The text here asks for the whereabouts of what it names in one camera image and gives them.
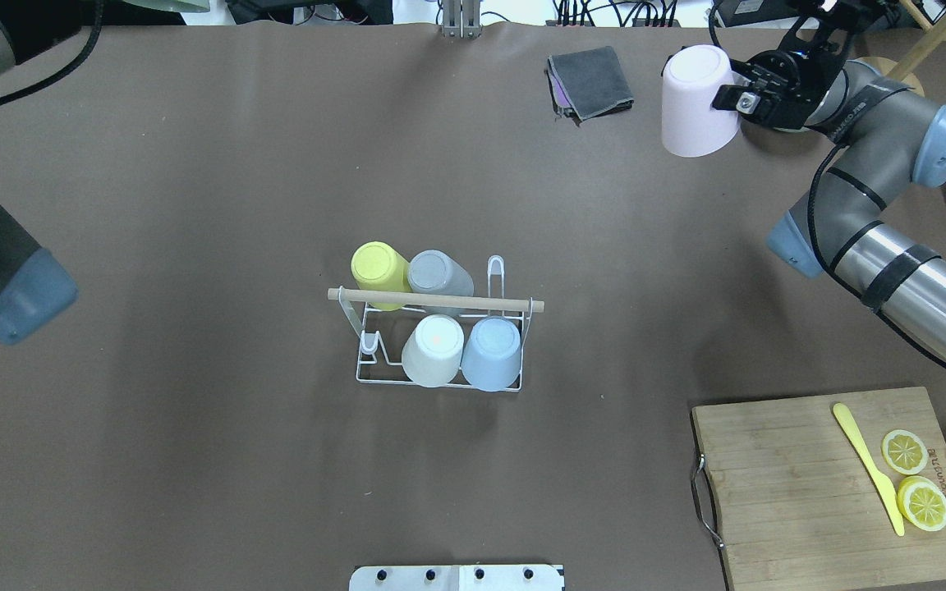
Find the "folded towel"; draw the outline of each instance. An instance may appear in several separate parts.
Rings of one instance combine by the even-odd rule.
[[[574,113],[585,121],[634,105],[634,94],[611,45],[549,56],[547,63],[554,106],[560,115],[571,117]]]

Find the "gray cup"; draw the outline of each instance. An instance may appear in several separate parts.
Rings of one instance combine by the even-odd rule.
[[[408,285],[415,293],[431,293],[433,296],[473,295],[473,277],[439,250],[425,250],[411,259],[408,266]],[[425,311],[429,314],[457,317],[465,310],[425,306]]]

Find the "cable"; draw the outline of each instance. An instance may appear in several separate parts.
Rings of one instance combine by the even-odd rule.
[[[503,19],[503,21],[506,21],[506,22],[513,22],[513,21],[511,21],[510,19],[506,18],[505,16],[498,14],[498,12],[496,12],[496,11],[481,12],[480,15],[481,15],[481,16],[485,16],[485,15],[498,16],[498,18]]]
[[[619,11],[619,5],[616,4],[613,0],[608,0],[608,6],[612,7],[612,10],[615,11],[615,22],[619,23],[619,26],[622,26],[622,12]]]
[[[582,0],[581,18],[582,24],[586,23],[586,19],[590,19],[590,26],[597,26],[597,23],[594,23],[594,16],[590,14],[590,0]]]
[[[631,21],[634,21],[634,26],[637,26],[637,12],[641,11],[641,8],[645,6],[645,2],[641,1],[634,5],[629,12],[627,12],[626,20],[623,20],[620,26],[627,26]]]
[[[721,43],[718,41],[718,31],[714,30],[714,17],[718,15],[718,8],[721,7],[721,0],[714,0],[713,4],[710,4],[710,12],[706,14],[706,30],[710,33],[710,43],[714,44],[715,48],[722,48]]]
[[[5,96],[0,97],[0,106],[4,104],[9,104],[16,100],[20,100],[25,97],[29,97],[32,94],[38,93],[39,90],[47,89],[49,86],[56,84],[60,79],[71,74],[76,70],[82,62],[86,61],[86,58],[90,56],[90,53],[94,51],[94,46],[97,45],[97,38],[101,36],[101,25],[104,22],[104,4],[106,0],[94,0],[94,25],[90,27],[90,37],[86,39],[86,45],[83,46],[82,50],[79,51],[79,55],[75,56],[75,59],[72,59],[71,62],[68,62],[61,70],[55,72],[44,78],[39,82],[31,84],[31,86],[25,87],[25,89],[17,90],[15,93],[5,94]]]
[[[812,254],[815,255],[815,261],[819,266],[823,267],[823,270],[827,272],[830,276],[830,279],[833,279],[837,284],[845,288],[845,291],[852,293],[855,298],[860,299],[860,293],[856,292],[856,289],[852,288],[852,285],[849,285],[841,277],[838,277],[838,274],[834,272],[834,269],[831,268],[830,263],[826,262],[823,259],[823,252],[820,251],[820,243],[817,236],[817,231],[815,231],[815,195],[817,195],[817,190],[820,187],[820,179],[823,176],[823,172],[830,165],[830,162],[833,161],[834,156],[838,154],[838,151],[845,149],[845,144],[836,144],[833,149],[827,153],[827,156],[823,158],[823,162],[820,163],[819,167],[815,169],[815,175],[812,175],[812,184],[808,190],[808,200],[806,202],[806,220],[808,225],[808,238],[810,238],[810,243],[812,246]],[[893,329],[893,332],[896,332],[901,339],[905,341],[908,345],[915,348],[917,352],[922,353],[925,358],[931,360],[931,362],[936,363],[936,365],[946,369],[946,360],[939,358],[934,352],[926,349],[921,343],[912,339],[907,332],[904,332],[890,317],[887,317],[881,309],[875,313],[879,319],[886,326],[889,326],[890,329]]]

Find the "cutting board handle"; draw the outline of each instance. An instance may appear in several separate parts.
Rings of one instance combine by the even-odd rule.
[[[714,543],[717,543],[718,550],[725,549],[725,541],[721,539],[721,536],[718,534],[717,524],[714,524],[714,527],[710,526],[709,523],[706,523],[706,517],[703,516],[703,507],[702,502],[699,502],[699,476],[700,474],[706,475],[706,454],[700,453],[699,460],[696,460],[696,464],[691,471],[691,497],[695,500],[696,503],[696,515],[699,517],[699,521],[702,521],[703,527],[706,528],[706,531],[710,532],[710,537],[714,539]],[[706,483],[706,490],[710,492],[710,482]]]

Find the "wooden cutting board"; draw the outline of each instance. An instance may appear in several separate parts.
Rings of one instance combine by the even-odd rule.
[[[731,591],[830,591],[946,580],[946,528],[905,521],[893,533],[881,498],[830,407],[852,411],[879,470],[893,429],[930,449],[923,476],[946,495],[946,442],[924,388],[699,406],[693,423],[712,489]]]

